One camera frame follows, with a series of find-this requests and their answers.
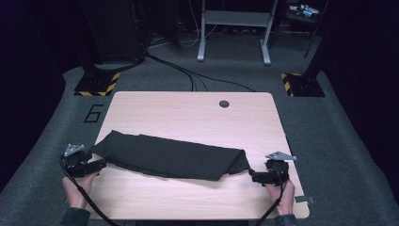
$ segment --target human hand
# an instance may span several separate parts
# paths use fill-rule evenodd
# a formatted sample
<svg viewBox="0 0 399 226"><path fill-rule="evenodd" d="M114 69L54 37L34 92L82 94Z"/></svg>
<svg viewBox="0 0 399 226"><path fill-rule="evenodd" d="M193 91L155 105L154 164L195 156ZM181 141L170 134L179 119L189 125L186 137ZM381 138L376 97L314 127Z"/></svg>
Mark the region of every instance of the human hand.
<svg viewBox="0 0 399 226"><path fill-rule="evenodd" d="M86 177L78 177L75 178L75 181L78 185L85 189L87 194L90 194L93 180L97 175L99 175L99 173L100 172L98 171L91 173ZM77 189L76 185L68 177L62 178L62 185L64 185L65 192L67 193L70 207L85 209L87 202Z"/></svg>
<svg viewBox="0 0 399 226"><path fill-rule="evenodd" d="M270 197L274 202L279 198L279 194L281 192L280 186L274 185L265 185L267 190L269 191ZM295 194L295 186L291 180L288 180L285 183L284 192L282 193L281 201L279 205L276 207L279 215L290 215L293 214L294 208L294 194Z"/></svg>

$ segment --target table leg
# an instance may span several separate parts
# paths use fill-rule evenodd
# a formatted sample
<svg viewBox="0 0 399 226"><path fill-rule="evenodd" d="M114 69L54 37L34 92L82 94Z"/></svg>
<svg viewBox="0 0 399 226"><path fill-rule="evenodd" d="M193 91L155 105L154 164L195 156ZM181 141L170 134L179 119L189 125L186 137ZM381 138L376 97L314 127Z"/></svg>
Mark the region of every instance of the table leg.
<svg viewBox="0 0 399 226"><path fill-rule="evenodd" d="M278 3L278 0L274 0L273 1L273 6L272 6L272 9L270 11L270 16L269 16L269 18L267 20L267 28L266 28L266 32L264 33L264 39L261 40L261 48L262 48L262 54L263 54L263 63L265 65L270 65L271 64L269 51L267 49L267 40L269 39L270 30L271 30L272 25L273 25L273 20L274 20L274 17L275 17L277 3Z"/></svg>
<svg viewBox="0 0 399 226"><path fill-rule="evenodd" d="M200 18L200 43L197 61L202 62L205 56L205 0L202 0L202 13Z"/></svg>

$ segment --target black curtain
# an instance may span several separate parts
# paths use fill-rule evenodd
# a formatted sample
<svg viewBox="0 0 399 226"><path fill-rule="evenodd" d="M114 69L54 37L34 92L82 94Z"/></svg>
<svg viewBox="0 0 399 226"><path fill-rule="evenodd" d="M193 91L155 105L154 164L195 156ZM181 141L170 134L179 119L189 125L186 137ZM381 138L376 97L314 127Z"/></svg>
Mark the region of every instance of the black curtain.
<svg viewBox="0 0 399 226"><path fill-rule="evenodd" d="M326 72L399 203L399 3L335 0L330 6L323 44L308 71Z"/></svg>
<svg viewBox="0 0 399 226"><path fill-rule="evenodd" d="M51 119L65 88L62 74L80 66L60 11L58 1L0 3L0 190Z"/></svg>

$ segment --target table top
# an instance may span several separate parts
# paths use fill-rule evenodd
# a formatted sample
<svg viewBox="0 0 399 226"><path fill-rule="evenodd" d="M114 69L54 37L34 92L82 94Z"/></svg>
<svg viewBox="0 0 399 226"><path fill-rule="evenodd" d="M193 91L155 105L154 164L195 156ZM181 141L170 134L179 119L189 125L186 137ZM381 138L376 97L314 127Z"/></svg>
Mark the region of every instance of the table top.
<svg viewBox="0 0 399 226"><path fill-rule="evenodd" d="M120 91L96 143L112 130L244 149L256 171L266 171L267 154L291 155L273 97L265 92ZM303 196L295 163L288 163L295 195ZM211 182L154 177L112 164L94 180L90 197L113 219L258 219L272 205L267 189L253 183L247 170ZM295 203L294 213L306 218L309 207Z"/></svg>

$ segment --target yellow and black hazard tape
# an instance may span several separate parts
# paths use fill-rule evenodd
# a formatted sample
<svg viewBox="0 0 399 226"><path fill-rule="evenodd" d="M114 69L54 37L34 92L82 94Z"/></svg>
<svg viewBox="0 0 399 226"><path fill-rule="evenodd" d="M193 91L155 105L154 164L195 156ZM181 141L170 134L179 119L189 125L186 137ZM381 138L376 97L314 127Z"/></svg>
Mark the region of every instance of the yellow and black hazard tape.
<svg viewBox="0 0 399 226"><path fill-rule="evenodd" d="M120 73L114 75L106 91L100 91L100 92L76 91L74 94L76 96L109 96L112 90L114 90L115 86L117 85L118 78L120 78Z"/></svg>
<svg viewBox="0 0 399 226"><path fill-rule="evenodd" d="M294 96L293 90L291 88L290 83L288 82L288 75L295 75L295 76L302 76L301 73L282 73L281 78L282 78L282 83L284 84L285 91L287 92L288 96Z"/></svg>

